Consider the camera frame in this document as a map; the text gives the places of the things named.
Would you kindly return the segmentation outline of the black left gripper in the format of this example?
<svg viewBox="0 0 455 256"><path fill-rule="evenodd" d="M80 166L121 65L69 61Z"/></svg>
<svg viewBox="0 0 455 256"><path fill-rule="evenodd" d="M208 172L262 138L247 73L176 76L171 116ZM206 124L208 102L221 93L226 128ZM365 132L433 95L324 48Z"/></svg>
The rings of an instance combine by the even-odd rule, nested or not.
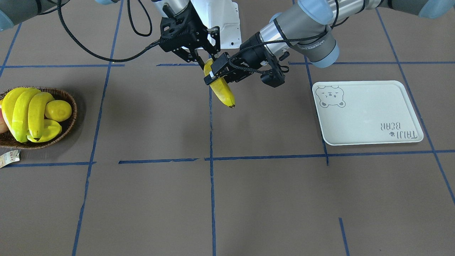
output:
<svg viewBox="0 0 455 256"><path fill-rule="evenodd" d="M239 82L254 74L252 70L258 70L263 62L270 65L270 69L280 68L284 73L289 72L288 66L281 66L278 58L271 54L263 42L260 32L256 32L248 40L240 45L240 51L230 57L228 53L221 54L211 65L211 71L205 72L204 82L211 85L217 80L223 83Z"/></svg>

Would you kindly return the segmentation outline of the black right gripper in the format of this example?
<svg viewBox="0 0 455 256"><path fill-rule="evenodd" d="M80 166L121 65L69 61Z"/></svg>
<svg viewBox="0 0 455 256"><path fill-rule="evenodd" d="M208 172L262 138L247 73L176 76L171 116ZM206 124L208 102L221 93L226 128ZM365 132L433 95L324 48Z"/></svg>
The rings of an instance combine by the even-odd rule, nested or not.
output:
<svg viewBox="0 0 455 256"><path fill-rule="evenodd" d="M161 14L159 46L165 52L188 49L187 62L197 63L204 70L205 62L198 48L216 60L220 51L220 28L207 28L192 4L159 4Z"/></svg>

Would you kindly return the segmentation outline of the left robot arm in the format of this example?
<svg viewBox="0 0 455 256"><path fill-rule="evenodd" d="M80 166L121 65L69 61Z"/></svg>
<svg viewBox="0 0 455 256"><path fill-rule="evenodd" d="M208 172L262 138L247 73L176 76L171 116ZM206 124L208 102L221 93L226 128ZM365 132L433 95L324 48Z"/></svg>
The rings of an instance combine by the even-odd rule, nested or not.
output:
<svg viewBox="0 0 455 256"><path fill-rule="evenodd" d="M336 62L339 46L332 29L349 17L377 7L436 19L454 6L453 0L298 0L285 12L277 13L239 52L221 54L205 76L207 85L224 79L239 82L258 73L268 86L284 83L288 68L280 65L289 50L306 56L312 65L326 68Z"/></svg>

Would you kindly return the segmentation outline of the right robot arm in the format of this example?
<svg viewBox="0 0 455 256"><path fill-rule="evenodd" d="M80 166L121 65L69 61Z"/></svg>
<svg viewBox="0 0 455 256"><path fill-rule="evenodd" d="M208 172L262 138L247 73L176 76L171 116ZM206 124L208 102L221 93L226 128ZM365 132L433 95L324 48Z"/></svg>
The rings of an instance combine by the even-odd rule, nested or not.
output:
<svg viewBox="0 0 455 256"><path fill-rule="evenodd" d="M63 5L66 3L66 0L2 0L1 30L8 30L33 17L56 11L63 28L75 44L90 55L112 63L131 61L159 46L164 52L172 52L187 63L195 62L203 68L205 64L197 50L202 48L213 59L221 50L220 27L207 28L190 0L154 0L153 4L162 14L160 38L132 57L125 59L103 57L86 48L70 32L62 14Z"/></svg>

